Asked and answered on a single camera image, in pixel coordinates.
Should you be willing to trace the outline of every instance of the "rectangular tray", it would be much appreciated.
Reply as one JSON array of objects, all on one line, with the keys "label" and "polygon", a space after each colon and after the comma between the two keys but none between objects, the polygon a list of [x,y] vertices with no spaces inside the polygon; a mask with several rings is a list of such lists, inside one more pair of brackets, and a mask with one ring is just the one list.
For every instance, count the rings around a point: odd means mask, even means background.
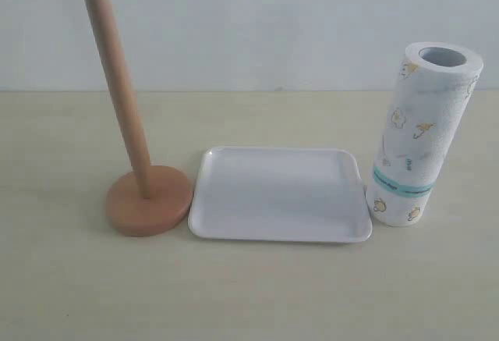
[{"label": "rectangular tray", "polygon": [[213,147],[189,227],[203,238],[350,243],[372,224],[355,158],[335,149]]}]

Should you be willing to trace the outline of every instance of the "roll core hole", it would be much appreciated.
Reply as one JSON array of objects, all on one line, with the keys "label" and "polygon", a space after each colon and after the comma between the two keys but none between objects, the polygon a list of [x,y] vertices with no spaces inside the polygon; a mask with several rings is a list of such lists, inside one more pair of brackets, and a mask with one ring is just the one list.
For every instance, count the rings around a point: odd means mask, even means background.
[{"label": "roll core hole", "polygon": [[450,48],[427,47],[419,51],[419,56],[427,62],[437,66],[462,66],[466,63],[466,57]]}]

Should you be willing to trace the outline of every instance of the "table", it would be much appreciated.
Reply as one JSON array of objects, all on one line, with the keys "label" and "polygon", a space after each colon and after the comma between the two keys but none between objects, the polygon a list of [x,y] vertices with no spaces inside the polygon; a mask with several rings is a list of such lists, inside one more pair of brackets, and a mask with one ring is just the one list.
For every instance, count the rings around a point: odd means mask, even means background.
[{"label": "table", "polygon": [[[338,147],[370,170],[391,94],[139,93],[153,163],[195,180],[218,145]],[[120,236],[129,170],[105,92],[0,94],[0,339],[493,339],[499,92],[469,103],[423,219],[365,243]]]}]

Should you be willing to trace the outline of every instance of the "kitchen roll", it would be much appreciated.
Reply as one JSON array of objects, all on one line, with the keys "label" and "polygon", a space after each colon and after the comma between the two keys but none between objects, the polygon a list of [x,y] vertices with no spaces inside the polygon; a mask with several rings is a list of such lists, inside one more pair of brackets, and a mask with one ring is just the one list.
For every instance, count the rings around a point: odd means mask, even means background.
[{"label": "kitchen roll", "polygon": [[480,56],[453,44],[405,49],[366,190],[375,218],[390,226],[421,218],[482,68]]}]

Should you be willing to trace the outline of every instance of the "wooden rod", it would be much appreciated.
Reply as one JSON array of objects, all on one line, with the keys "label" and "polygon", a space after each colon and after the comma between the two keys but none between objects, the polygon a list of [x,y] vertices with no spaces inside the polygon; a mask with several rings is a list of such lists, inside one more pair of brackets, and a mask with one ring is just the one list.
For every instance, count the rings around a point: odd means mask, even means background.
[{"label": "wooden rod", "polygon": [[142,197],[151,198],[149,151],[111,0],[85,0],[85,3],[137,186]]}]

